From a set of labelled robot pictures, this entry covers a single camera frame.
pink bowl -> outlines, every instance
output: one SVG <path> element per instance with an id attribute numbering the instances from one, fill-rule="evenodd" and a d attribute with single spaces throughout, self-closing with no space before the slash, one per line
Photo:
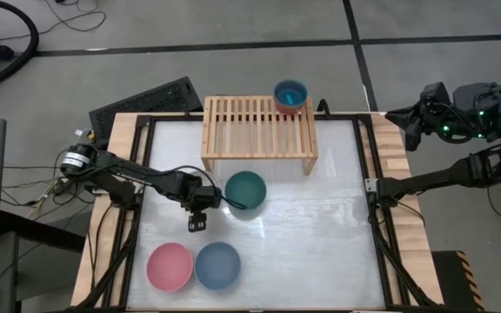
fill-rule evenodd
<path id="1" fill-rule="evenodd" d="M 189 281 L 192 268 L 192 255 L 183 245 L 164 243 L 148 259 L 146 275 L 159 290 L 175 291 Z"/>

blue bowl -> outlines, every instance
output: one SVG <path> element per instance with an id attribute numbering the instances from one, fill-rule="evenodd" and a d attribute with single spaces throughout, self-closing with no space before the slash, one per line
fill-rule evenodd
<path id="1" fill-rule="evenodd" d="M 304 84 L 294 80 L 282 81 L 274 88 L 274 98 L 282 112 L 299 109 L 306 102 L 307 96 L 308 91 Z"/>
<path id="2" fill-rule="evenodd" d="M 241 259 L 227 243 L 210 243 L 198 252 L 195 262 L 197 280 L 209 290 L 230 287 L 241 271 Z"/>

vacuum hose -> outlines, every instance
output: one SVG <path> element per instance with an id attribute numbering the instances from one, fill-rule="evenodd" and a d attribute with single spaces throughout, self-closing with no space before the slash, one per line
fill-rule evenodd
<path id="1" fill-rule="evenodd" d="M 15 13 L 20 19 L 23 20 L 23 22 L 26 24 L 28 27 L 28 30 L 30 32 L 30 43 L 26 50 L 13 61 L 9 66 L 7 66 L 4 70 L 0 71 L 0 82 L 6 79 L 7 77 L 15 74 L 20 68 L 22 68 L 36 53 L 38 44 L 40 43 L 40 36 L 38 34 L 38 29 L 36 28 L 36 25 L 32 20 L 24 14 L 21 10 L 17 9 L 16 7 L 0 1 L 0 8 L 5 9 L 7 11 L 10 11 L 12 13 Z"/>

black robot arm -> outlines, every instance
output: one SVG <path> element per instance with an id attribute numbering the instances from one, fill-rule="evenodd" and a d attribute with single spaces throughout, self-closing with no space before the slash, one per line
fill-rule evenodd
<path id="1" fill-rule="evenodd" d="M 448 143 L 465 143 L 473 137 L 487 142 L 501 139 L 501 85 L 474 83 L 459 87 L 450 102 L 443 83 L 427 85 L 413 106 L 386 113 L 386 118 L 405 131 L 405 148 L 416 150 L 421 134 L 436 132 Z M 492 163 L 491 157 L 498 157 Z M 396 205 L 406 194 L 461 185 L 486 188 L 501 183 L 501 144 L 455 162 L 449 169 L 405 179 L 367 180 L 381 203 Z"/>
<path id="2" fill-rule="evenodd" d="M 206 215 L 203 210 L 218 208 L 222 200 L 221 190 L 213 185 L 203 186 L 199 176 L 178 169 L 154 170 L 91 145 L 71 146 L 61 164 L 61 171 L 72 181 L 92 182 L 98 188 L 107 190 L 111 202 L 127 210 L 136 210 L 140 206 L 133 182 L 150 186 L 160 195 L 181 203 L 181 207 L 191 213 L 190 232 L 205 230 Z"/>

bowl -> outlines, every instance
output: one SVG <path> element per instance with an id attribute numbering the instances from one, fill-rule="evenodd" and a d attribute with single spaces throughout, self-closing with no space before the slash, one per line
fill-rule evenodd
<path id="1" fill-rule="evenodd" d="M 285 80 L 274 88 L 276 108 L 284 114 L 296 114 L 306 103 L 308 91 L 303 83 Z"/>
<path id="2" fill-rule="evenodd" d="M 164 243 L 150 255 L 146 275 L 152 286 L 161 291 L 175 291 L 189 282 L 193 260 L 179 243 Z"/>
<path id="3" fill-rule="evenodd" d="M 266 183 L 262 177 L 251 171 L 238 172 L 225 184 L 225 197 L 244 205 L 247 210 L 255 209 L 266 198 Z"/>
<path id="4" fill-rule="evenodd" d="M 225 290 L 239 277 L 241 258 L 227 243 L 210 243 L 198 252 L 195 262 L 197 280 L 209 290 Z"/>

